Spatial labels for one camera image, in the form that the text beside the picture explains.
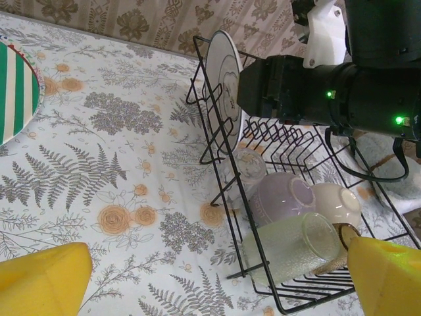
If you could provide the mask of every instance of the white bowl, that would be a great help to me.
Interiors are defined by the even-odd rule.
[[[361,204],[352,191],[339,184],[319,183],[312,186],[316,197],[316,212],[332,224],[348,223],[358,227],[361,222]]]

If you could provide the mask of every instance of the green led light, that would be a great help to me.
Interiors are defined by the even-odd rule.
[[[403,117],[397,117],[395,118],[396,124],[402,124],[403,123]]]

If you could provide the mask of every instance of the glass cup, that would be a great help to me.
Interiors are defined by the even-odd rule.
[[[334,227],[337,235],[339,236],[339,240],[341,241],[339,254],[331,262],[313,270],[312,273],[315,275],[330,273],[346,266],[348,260],[348,248],[351,244],[351,240],[354,237],[361,236],[358,230],[351,224],[335,223]]]
[[[309,273],[339,254],[340,241],[335,228],[317,213],[289,217],[257,231],[275,284]],[[248,268],[262,263],[253,233],[244,238],[242,250]],[[269,285],[263,267],[249,274],[256,282]]]
[[[245,195],[249,199],[257,190],[257,186],[266,174],[266,163],[262,156],[249,148],[239,148],[233,151],[235,165],[240,173],[241,183],[243,184]],[[232,184],[225,191],[227,205],[231,209],[238,209],[243,205],[243,199],[237,181],[235,180],[234,170],[230,158],[225,158],[217,167],[218,175],[221,180],[222,188],[225,188],[230,182]],[[220,193],[218,182],[215,175],[210,182],[210,198],[214,199]],[[223,204],[222,197],[216,200],[217,204]]]

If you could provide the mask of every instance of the white plate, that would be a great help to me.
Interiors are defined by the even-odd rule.
[[[216,106],[219,109],[222,122],[228,118],[232,119],[232,130],[229,122],[224,125],[224,128],[228,136],[230,148],[231,150],[234,150],[241,138],[245,117],[245,113],[237,104],[239,73],[243,70],[243,67],[235,44],[228,33],[217,31],[213,35],[206,56],[205,68],[212,89],[214,90],[219,83],[221,83],[221,86],[223,87],[223,93],[216,102]],[[205,97],[208,96],[207,90],[207,87],[205,87]],[[215,99],[218,97],[219,93],[219,90],[214,92]],[[219,128],[219,122],[216,117],[216,111],[209,111],[210,107],[212,107],[211,99],[207,101],[207,108],[210,129],[212,133],[214,133]],[[220,147],[222,153],[228,154],[221,132],[216,136],[215,143],[217,147]]]

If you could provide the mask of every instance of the patterned wallpaper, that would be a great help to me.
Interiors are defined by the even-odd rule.
[[[0,11],[194,55],[192,36],[225,30],[261,57],[302,55],[290,0],[0,0]]]

